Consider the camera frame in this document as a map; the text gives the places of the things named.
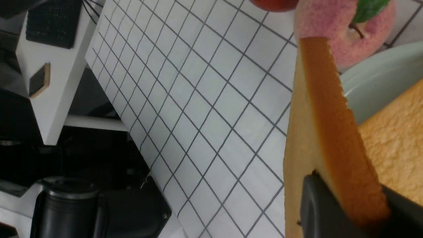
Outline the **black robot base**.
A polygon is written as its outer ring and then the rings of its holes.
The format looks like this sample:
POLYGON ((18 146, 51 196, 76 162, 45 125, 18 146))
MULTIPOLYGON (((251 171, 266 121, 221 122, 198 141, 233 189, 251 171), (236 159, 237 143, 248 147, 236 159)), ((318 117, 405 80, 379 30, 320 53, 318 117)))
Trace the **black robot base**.
POLYGON ((150 179, 141 188, 101 190, 80 178, 48 177, 36 196, 32 238, 157 238, 172 211, 150 179))

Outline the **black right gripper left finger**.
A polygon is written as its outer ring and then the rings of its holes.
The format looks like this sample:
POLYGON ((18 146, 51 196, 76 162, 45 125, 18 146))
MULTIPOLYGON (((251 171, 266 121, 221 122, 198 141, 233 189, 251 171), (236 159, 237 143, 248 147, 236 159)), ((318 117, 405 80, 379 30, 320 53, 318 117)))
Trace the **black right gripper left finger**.
POLYGON ((304 238, 369 237, 347 218, 317 174, 304 177, 299 214, 304 238))

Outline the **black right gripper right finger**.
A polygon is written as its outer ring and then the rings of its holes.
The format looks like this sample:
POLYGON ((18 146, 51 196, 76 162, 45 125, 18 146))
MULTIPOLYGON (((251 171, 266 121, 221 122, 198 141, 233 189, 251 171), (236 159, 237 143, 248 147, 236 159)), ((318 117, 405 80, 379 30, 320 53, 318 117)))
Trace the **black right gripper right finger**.
POLYGON ((383 185, 391 216, 379 238, 422 238, 423 207, 383 185))

